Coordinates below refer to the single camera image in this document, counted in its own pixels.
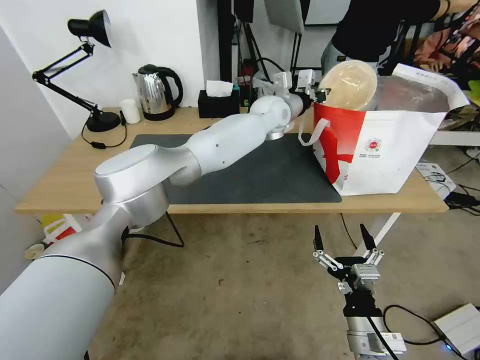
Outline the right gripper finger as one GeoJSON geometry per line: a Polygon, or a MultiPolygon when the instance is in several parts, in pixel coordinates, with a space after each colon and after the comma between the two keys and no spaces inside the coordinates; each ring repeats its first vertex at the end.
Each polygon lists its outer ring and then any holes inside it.
{"type": "Polygon", "coordinates": [[[374,238],[363,223],[360,224],[360,231],[365,245],[362,257],[365,259],[366,264],[377,266],[384,257],[385,252],[377,248],[374,238]]]}
{"type": "Polygon", "coordinates": [[[319,226],[316,224],[314,226],[314,237],[313,237],[313,247],[314,251],[312,253],[313,258],[325,269],[330,269],[332,271],[343,270],[344,266],[336,261],[333,257],[327,254],[324,251],[324,245],[320,233],[319,226]]]}

